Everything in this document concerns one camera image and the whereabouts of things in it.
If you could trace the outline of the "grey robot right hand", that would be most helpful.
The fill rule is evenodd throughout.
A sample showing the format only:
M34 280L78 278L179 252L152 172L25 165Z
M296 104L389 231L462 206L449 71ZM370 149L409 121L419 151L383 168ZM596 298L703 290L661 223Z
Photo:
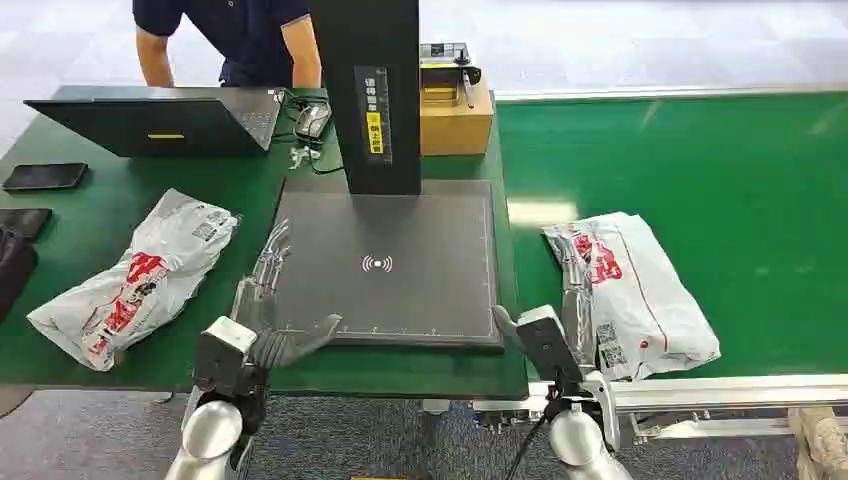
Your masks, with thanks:
M562 271L561 307L542 305L513 318L501 305L491 313L501 334L534 365L542 379L562 371L575 378L595 368L591 290L587 267L563 226L548 226L542 235Z

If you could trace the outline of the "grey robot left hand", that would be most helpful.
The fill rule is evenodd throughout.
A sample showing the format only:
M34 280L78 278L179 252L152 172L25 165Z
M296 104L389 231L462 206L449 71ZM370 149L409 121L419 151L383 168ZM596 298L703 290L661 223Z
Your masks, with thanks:
M234 320L256 333L248 355L250 362L265 369L290 366L324 347L335 338L342 321L341 315L333 313L302 331L280 325L278 290L291 250L290 233L287 218L272 227L252 272L238 283L233 307Z

